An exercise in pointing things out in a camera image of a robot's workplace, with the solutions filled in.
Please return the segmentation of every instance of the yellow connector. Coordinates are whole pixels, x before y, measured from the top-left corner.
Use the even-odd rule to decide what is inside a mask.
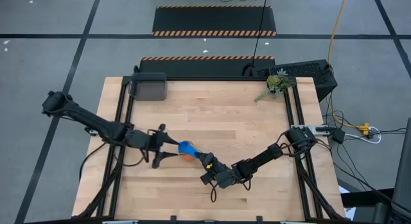
[[[369,123],[365,123],[364,125],[358,125],[356,127],[357,127],[357,129],[359,129],[361,131],[362,135],[364,135],[364,136],[369,135],[369,131],[370,131],[370,124]]]

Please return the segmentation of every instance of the green plant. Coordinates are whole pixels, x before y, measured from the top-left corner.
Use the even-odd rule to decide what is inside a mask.
[[[269,92],[274,93],[273,97],[276,99],[280,92],[284,92],[292,85],[287,76],[288,74],[283,69],[278,71],[277,75],[269,76],[267,78],[267,89],[260,96],[254,99],[254,102],[263,99]]]

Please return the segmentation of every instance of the black ramp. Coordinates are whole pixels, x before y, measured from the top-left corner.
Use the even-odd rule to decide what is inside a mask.
[[[154,36],[274,36],[270,6],[159,6],[155,10]]]
[[[247,67],[252,56],[169,56],[144,57],[140,62],[142,73],[166,73],[173,78],[233,78],[252,76]],[[256,56],[256,69],[275,65],[272,56]]]

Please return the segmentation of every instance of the yellow part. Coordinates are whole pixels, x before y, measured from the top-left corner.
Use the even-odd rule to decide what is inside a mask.
[[[331,48],[333,47],[335,32],[337,31],[338,23],[340,22],[340,17],[341,17],[342,10],[344,9],[344,6],[345,6],[345,1],[347,1],[347,0],[342,0],[340,12],[338,13],[337,21],[335,21],[333,34],[331,35],[331,39],[329,40],[328,58],[327,58],[327,63],[328,64],[331,64]]]
[[[357,130],[361,131],[362,135],[368,135],[369,134],[369,130],[370,130],[370,124],[369,123],[365,123],[364,125],[350,125],[350,124],[346,124],[343,123],[342,121],[339,120],[339,118],[337,118],[337,116],[334,114],[333,109],[331,108],[331,106],[329,105],[328,102],[328,98],[326,98],[327,100],[327,104],[328,104],[328,109],[330,109],[331,114],[333,115],[334,119],[340,123],[341,125],[344,125],[346,127],[350,127],[350,128],[356,128]]]

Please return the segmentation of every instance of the white cable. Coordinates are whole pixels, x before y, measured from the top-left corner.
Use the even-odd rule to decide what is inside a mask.
[[[369,140],[367,140],[367,139],[364,139],[364,138],[362,138],[362,137],[359,137],[359,136],[356,136],[356,135],[353,135],[353,134],[345,134],[345,135],[350,136],[350,137],[358,138],[358,139],[360,139],[360,140],[363,140],[363,141],[368,142],[368,143],[371,143],[371,144],[379,144],[379,143],[381,142],[381,139],[382,139],[382,136],[381,136],[381,134],[380,134],[380,131],[379,131],[376,127],[370,126],[370,127],[369,127],[369,130],[372,131],[372,129],[373,129],[373,130],[376,130],[377,133],[378,133],[378,136],[377,136],[377,137],[378,137],[378,141],[376,141],[376,142],[374,142],[374,141],[369,141]]]

